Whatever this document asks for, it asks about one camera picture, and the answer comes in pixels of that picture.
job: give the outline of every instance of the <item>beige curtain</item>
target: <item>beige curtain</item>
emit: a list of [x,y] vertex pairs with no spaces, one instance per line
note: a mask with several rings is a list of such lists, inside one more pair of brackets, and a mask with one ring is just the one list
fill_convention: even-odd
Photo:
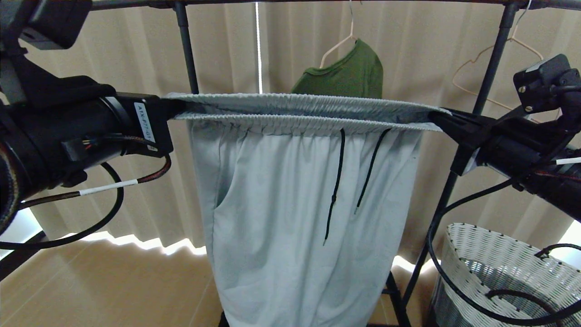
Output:
[[[503,11],[500,5],[441,2],[353,2],[355,34],[379,55],[384,68],[383,97],[471,111],[475,97],[456,89],[456,68],[492,45]],[[190,32],[200,90],[203,93],[258,91],[254,4],[188,6]],[[287,93],[302,72],[318,66],[322,55],[349,32],[347,2],[260,3],[260,52],[264,92]],[[567,54],[581,67],[581,13],[558,9],[530,10],[518,37],[546,58]],[[339,59],[342,46],[327,59]],[[31,58],[59,76],[87,74],[118,91],[163,95],[187,92],[180,36],[172,10],[123,9],[92,12],[79,41],[67,51],[31,51]],[[458,81],[478,91],[490,52],[465,67]],[[507,44],[490,97],[517,106],[512,75],[536,57]],[[485,115],[499,117],[506,109],[487,104]],[[552,119],[548,113],[538,119]],[[114,236],[134,233],[141,240],[161,237],[169,245],[184,237],[203,245],[187,131],[170,122],[175,151],[168,176],[127,188],[123,209],[106,228]],[[456,145],[442,133],[426,133],[421,166],[400,254],[414,261],[439,199]],[[150,158],[113,161],[124,179],[162,165]],[[85,186],[108,181],[99,169]],[[452,200],[492,186],[503,178],[479,168],[459,179]],[[102,217],[112,194],[73,199],[34,208],[51,237],[79,231]],[[543,200],[504,190],[466,204],[448,214],[449,222],[469,222],[512,235],[536,246],[557,241],[572,220]]]

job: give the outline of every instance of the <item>black metal rack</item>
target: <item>black metal rack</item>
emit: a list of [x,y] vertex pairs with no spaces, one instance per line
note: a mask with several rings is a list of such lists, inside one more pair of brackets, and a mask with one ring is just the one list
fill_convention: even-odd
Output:
[[[341,0],[261,0],[259,2],[314,2],[314,1],[341,1]],[[383,0],[383,1],[400,1],[400,0]],[[504,5],[504,12],[502,18],[500,19],[500,26],[498,28],[498,34],[496,37],[496,42],[494,43],[494,48],[492,50],[492,55],[488,62],[486,68],[486,73],[482,80],[482,85],[478,92],[476,102],[472,113],[480,115],[484,109],[486,99],[490,93],[496,71],[498,69],[498,64],[504,52],[504,46],[508,39],[509,32],[514,23],[516,13],[527,6],[529,6],[529,0],[420,0],[420,1],[446,1],[446,2],[474,2],[474,3],[492,3],[497,5]],[[188,17],[186,14],[185,7],[187,5],[197,5],[197,4],[209,4],[209,3],[245,3],[245,2],[255,2],[252,0],[101,0],[95,1],[91,10],[106,10],[106,9],[117,9],[117,8],[134,8],[149,6],[158,9],[174,9],[177,17],[178,26],[180,27],[180,35],[182,46],[184,49],[185,63],[188,71],[188,79],[191,92],[193,94],[199,93],[198,81],[196,78],[196,70],[193,61],[192,44],[189,36],[188,30]],[[560,8],[560,9],[573,9],[581,10],[581,0],[532,0],[529,9],[541,9],[541,8]],[[454,189],[454,185],[458,179],[458,175],[450,172],[442,190],[440,200],[437,204],[436,211],[438,212],[443,209],[450,200],[450,196]],[[430,226],[434,226],[434,230],[440,225],[441,217],[434,214]],[[386,281],[386,289],[383,290],[383,294],[388,294],[392,301],[393,309],[396,314],[397,321],[401,327],[411,327],[409,317],[407,315],[406,306],[410,301],[411,294],[414,291],[415,285],[418,282],[419,273],[424,265],[428,255],[427,243],[419,254],[419,257],[415,264],[415,269],[411,275],[410,281],[406,287],[403,296],[399,288],[397,287],[395,278],[390,272],[388,279]],[[377,325],[368,324],[368,327],[381,327],[389,325]]]

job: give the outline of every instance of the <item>floor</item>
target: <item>floor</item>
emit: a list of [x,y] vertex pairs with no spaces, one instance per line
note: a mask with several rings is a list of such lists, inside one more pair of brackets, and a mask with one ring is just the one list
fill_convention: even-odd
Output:
[[[396,280],[405,273],[394,270]],[[431,292],[419,289],[408,307],[414,326]],[[166,255],[133,243],[78,241],[38,252],[0,282],[1,327],[216,327],[221,311],[206,256],[188,248]],[[388,296],[370,322],[396,324]]]

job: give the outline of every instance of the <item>white wicker basket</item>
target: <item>white wicker basket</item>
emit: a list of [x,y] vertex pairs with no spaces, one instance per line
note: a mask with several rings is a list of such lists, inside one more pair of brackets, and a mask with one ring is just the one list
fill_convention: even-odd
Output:
[[[533,302],[513,296],[489,299],[485,294],[498,289],[521,291],[556,311],[580,299],[581,272],[553,257],[535,257],[539,251],[501,233],[454,223],[447,228],[442,267],[454,284],[482,307],[507,317],[538,318],[547,311]],[[440,326],[512,326],[472,308],[441,279],[432,305]],[[561,322],[563,326],[581,326],[581,314]]]

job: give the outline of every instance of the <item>white cable sleeve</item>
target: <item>white cable sleeve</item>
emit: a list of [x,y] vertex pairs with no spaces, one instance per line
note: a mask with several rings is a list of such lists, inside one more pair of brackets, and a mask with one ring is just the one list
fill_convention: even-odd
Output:
[[109,184],[109,185],[99,186],[99,187],[93,187],[91,189],[80,190],[78,193],[82,196],[85,196],[87,194],[93,194],[93,193],[106,191],[106,190],[110,190],[110,189],[117,189],[119,187],[135,185],[137,183],[138,183],[137,179],[126,180],[124,182],[119,182],[119,183],[114,183],[114,184]]
[[556,165],[567,165],[567,164],[579,164],[581,163],[581,157],[577,158],[564,158],[555,160]]

